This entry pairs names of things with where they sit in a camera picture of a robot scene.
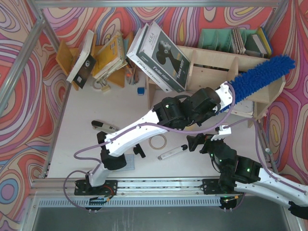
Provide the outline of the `blue microfibre duster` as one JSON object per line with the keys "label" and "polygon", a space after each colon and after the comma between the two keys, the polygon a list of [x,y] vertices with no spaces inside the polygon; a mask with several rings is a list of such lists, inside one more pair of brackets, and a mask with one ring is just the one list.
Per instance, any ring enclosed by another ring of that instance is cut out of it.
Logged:
{"label": "blue microfibre duster", "polygon": [[233,87],[235,104],[268,86],[295,68],[295,60],[287,55],[277,55],[236,76],[228,83]]}

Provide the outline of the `black T-shaped plastic piece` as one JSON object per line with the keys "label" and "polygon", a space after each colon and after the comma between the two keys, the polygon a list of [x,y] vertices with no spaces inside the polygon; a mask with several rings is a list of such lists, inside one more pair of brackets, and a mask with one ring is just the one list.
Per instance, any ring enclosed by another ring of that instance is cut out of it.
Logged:
{"label": "black T-shaped plastic piece", "polygon": [[141,156],[141,158],[145,158],[146,157],[142,147],[139,144],[135,145],[135,147],[133,148],[133,152],[134,152],[135,155],[139,154]]}

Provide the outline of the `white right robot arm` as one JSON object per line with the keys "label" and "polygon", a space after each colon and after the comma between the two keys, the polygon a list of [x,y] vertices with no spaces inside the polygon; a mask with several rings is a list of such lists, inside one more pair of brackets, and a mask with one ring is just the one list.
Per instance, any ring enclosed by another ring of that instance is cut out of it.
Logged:
{"label": "white right robot arm", "polygon": [[292,215],[308,218],[308,187],[285,179],[259,162],[239,156],[224,140],[212,135],[187,136],[188,149],[202,145],[201,154],[208,154],[220,174],[218,179],[203,179],[204,194],[250,193],[286,207]]}

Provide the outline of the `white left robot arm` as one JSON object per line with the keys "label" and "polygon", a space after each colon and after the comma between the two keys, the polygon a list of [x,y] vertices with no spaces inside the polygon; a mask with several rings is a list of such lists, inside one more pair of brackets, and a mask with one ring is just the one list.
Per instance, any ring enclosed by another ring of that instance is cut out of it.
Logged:
{"label": "white left robot arm", "polygon": [[216,115],[221,108],[218,93],[207,87],[191,96],[166,97],[153,106],[146,115],[118,133],[105,136],[102,162],[89,172],[89,184],[102,186],[111,171],[126,165],[124,152],[140,142],[171,130],[183,131],[186,127],[201,125]]}

